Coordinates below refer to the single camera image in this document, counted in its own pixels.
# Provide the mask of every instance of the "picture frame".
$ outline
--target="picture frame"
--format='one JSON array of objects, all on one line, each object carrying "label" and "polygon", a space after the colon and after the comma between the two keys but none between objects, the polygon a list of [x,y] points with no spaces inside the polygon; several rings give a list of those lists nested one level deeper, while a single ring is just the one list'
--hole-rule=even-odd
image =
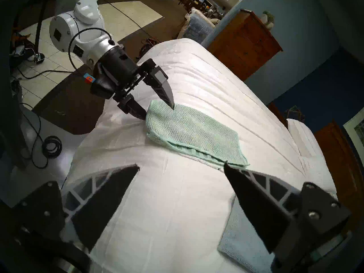
[{"label": "picture frame", "polygon": [[344,124],[344,128],[353,142],[364,165],[364,108]]}]

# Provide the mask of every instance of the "screw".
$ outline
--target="screw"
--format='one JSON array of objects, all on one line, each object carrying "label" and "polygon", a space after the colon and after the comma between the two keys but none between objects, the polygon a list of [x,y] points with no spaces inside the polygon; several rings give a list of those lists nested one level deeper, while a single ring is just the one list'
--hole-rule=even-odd
[{"label": "screw", "polygon": [[308,213],[308,216],[311,218],[311,219],[315,219],[315,220],[319,220],[320,219],[320,215],[315,212],[315,211],[310,211]]}]

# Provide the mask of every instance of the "black cable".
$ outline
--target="black cable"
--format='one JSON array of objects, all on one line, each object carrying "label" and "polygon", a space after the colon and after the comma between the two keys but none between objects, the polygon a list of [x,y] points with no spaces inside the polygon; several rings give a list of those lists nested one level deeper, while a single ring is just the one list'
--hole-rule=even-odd
[{"label": "black cable", "polygon": [[69,57],[69,59],[70,59],[70,62],[71,62],[71,64],[72,64],[72,66],[74,67],[74,69],[75,69],[75,70],[77,71],[77,73],[78,73],[78,74],[80,74],[81,76],[83,76],[83,74],[82,74],[82,73],[80,73],[80,72],[78,71],[77,67],[75,67],[75,65],[74,65],[74,63],[73,63],[73,61],[72,61],[72,59],[71,59],[71,45],[72,45],[72,42],[73,42],[73,41],[75,40],[75,38],[77,37],[77,35],[80,35],[82,32],[85,32],[85,31],[87,31],[87,30],[93,30],[93,29],[94,29],[94,30],[100,30],[100,31],[105,32],[105,33],[109,36],[109,38],[110,38],[110,40],[108,41],[108,42],[109,42],[109,44],[110,44],[110,45],[115,45],[115,42],[112,40],[110,33],[109,33],[109,32],[107,32],[105,29],[98,28],[98,27],[90,27],[90,28],[86,28],[86,29],[83,29],[83,30],[81,30],[81,31],[78,31],[78,32],[76,33],[76,35],[72,37],[72,39],[71,39],[71,41],[70,41],[70,44],[69,44],[69,46],[68,46],[68,57]]},{"label": "black cable", "polygon": [[[20,105],[27,105],[28,107],[30,107],[31,109],[34,109],[32,106],[28,105],[27,103],[19,103]],[[24,159],[31,159],[33,165],[36,168],[39,169],[45,169],[48,166],[48,161],[49,159],[53,159],[58,157],[61,152],[62,152],[62,142],[61,140],[56,137],[56,136],[48,136],[47,138],[42,139],[42,137],[40,136],[40,129],[42,128],[42,122],[40,120],[39,115],[36,113],[35,115],[38,117],[39,120],[39,129],[38,131],[35,129],[35,127],[32,125],[32,123],[30,122],[30,120],[25,116],[25,114],[20,110],[20,112],[22,113],[22,115],[25,117],[25,119],[28,121],[30,127],[33,128],[33,130],[35,131],[35,133],[37,134],[37,136],[35,137],[33,146],[32,146],[32,150],[31,150],[31,154],[29,158],[24,158]],[[35,144],[37,143],[38,138],[40,139],[40,141],[42,142],[42,154],[44,155],[44,157],[47,159],[47,162],[44,166],[38,166],[35,164],[34,159],[33,159],[33,152],[34,152],[34,148],[35,148]],[[55,147],[54,148],[48,148],[49,144],[54,144]]]},{"label": "black cable", "polygon": [[107,2],[108,4],[110,4],[112,7],[116,8],[118,11],[120,11],[123,15],[125,15],[127,18],[129,18],[131,21],[133,21],[145,34],[147,34],[150,38],[153,38],[147,31],[145,31],[143,29],[143,27],[141,27],[138,23],[136,23],[134,20],[132,20],[129,16],[127,16],[125,13],[123,13],[121,10],[119,10],[117,7],[113,6],[110,2],[108,2],[107,0],[104,0],[105,2]]},{"label": "black cable", "polygon": [[39,75],[45,73],[45,72],[64,72],[64,73],[72,73],[71,71],[62,71],[62,70],[45,70],[35,76],[32,76],[32,77],[26,77],[19,69],[19,67],[17,67],[17,69],[19,70],[20,74],[25,78],[25,79],[33,79],[33,78],[36,78],[38,77]]}]

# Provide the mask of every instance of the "white vase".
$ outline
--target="white vase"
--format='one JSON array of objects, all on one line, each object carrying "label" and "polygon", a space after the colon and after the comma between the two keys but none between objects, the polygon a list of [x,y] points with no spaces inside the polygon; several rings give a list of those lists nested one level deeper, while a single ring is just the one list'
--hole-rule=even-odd
[{"label": "white vase", "polygon": [[273,28],[273,26],[274,26],[274,23],[273,22],[270,22],[270,23],[268,23],[266,25],[266,27],[267,27],[268,30],[271,30]]},{"label": "white vase", "polygon": [[263,22],[264,25],[267,24],[268,22],[268,16],[266,14],[264,14],[261,18],[260,21]]}]

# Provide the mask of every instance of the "blue wall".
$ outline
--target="blue wall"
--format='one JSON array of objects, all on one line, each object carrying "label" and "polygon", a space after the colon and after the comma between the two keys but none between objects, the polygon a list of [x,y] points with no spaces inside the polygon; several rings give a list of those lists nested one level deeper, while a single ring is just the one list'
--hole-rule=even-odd
[{"label": "blue wall", "polygon": [[364,65],[341,48],[273,102],[282,114],[297,105],[312,132],[332,119],[343,126],[364,107]]},{"label": "blue wall", "polygon": [[339,48],[339,41],[318,0],[240,0],[202,45],[207,47],[241,8],[258,17],[275,16],[272,35],[283,52],[277,53],[245,84],[269,103],[323,64]]}]

